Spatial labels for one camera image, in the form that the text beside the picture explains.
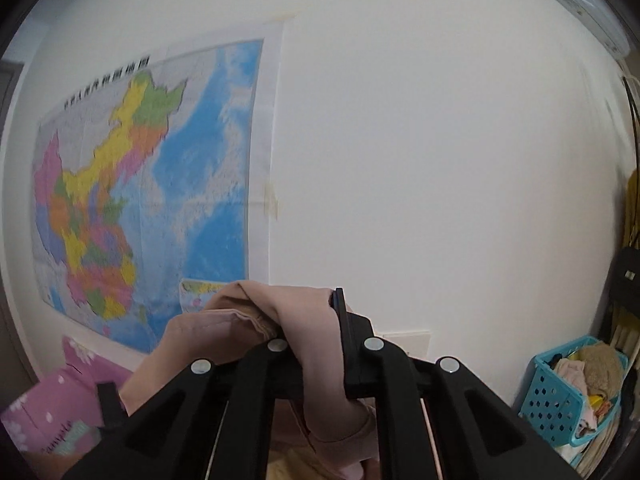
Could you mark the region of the pink jacket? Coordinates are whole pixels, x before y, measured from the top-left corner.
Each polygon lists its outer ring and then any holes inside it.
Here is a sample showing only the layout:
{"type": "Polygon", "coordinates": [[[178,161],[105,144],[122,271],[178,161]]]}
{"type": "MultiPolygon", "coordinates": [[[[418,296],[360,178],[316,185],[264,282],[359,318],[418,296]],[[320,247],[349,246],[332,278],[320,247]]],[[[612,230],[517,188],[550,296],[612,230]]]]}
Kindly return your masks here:
{"type": "Polygon", "coordinates": [[[347,399],[340,324],[327,288],[238,281],[203,310],[166,326],[160,343],[119,390],[134,414],[197,359],[216,365],[241,359],[282,334],[303,373],[303,397],[274,411],[270,479],[363,479],[378,460],[375,410],[347,399]]]}

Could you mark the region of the pink floral bed sheet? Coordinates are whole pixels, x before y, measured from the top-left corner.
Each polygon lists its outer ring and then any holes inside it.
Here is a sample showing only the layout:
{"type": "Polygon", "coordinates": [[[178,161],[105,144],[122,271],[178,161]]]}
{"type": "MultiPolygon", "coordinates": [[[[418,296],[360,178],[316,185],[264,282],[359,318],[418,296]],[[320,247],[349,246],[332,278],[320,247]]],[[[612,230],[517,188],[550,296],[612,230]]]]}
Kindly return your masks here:
{"type": "Polygon", "coordinates": [[[21,452],[71,456],[101,440],[98,385],[121,387],[130,370],[70,337],[62,339],[65,364],[42,378],[1,413],[4,429],[21,452]]]}

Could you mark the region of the black handbag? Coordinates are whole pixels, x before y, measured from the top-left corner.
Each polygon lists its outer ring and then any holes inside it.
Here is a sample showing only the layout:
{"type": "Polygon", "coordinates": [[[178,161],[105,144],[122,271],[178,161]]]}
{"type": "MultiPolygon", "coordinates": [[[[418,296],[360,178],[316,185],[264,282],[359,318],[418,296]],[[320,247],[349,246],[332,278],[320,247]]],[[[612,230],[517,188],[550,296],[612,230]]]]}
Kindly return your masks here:
{"type": "Polygon", "coordinates": [[[639,300],[639,251],[625,247],[618,254],[613,269],[610,295],[618,302],[639,300]]]}

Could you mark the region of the mustard yellow hanging garment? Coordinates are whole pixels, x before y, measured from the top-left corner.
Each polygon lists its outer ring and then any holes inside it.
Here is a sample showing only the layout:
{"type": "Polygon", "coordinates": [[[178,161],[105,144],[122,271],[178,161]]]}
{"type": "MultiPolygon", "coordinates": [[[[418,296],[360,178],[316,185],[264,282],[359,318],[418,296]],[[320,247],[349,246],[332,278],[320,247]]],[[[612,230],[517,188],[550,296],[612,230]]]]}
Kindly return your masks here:
{"type": "Polygon", "coordinates": [[[639,171],[629,177],[624,203],[623,246],[636,247],[639,239],[639,171]]]}

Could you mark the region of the white wall switch plate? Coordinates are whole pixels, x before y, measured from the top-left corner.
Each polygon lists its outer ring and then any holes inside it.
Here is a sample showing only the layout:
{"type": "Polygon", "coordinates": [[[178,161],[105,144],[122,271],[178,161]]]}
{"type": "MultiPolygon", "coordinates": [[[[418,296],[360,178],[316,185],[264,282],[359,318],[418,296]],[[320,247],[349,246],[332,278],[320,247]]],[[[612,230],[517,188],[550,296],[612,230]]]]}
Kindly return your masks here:
{"type": "Polygon", "coordinates": [[[413,332],[376,333],[376,336],[396,344],[412,358],[425,360],[432,334],[428,330],[414,330],[413,332]]]}

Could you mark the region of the colourful wall map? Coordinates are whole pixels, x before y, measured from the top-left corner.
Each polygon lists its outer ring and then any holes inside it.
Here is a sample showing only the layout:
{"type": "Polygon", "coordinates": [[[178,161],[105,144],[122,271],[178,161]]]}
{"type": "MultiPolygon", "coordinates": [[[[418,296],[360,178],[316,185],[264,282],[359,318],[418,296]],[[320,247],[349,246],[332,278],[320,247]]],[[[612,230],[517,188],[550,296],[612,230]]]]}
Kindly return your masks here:
{"type": "Polygon", "coordinates": [[[246,277],[262,43],[122,70],[44,122],[32,165],[32,258],[44,302],[149,352],[186,292],[246,277]]]}

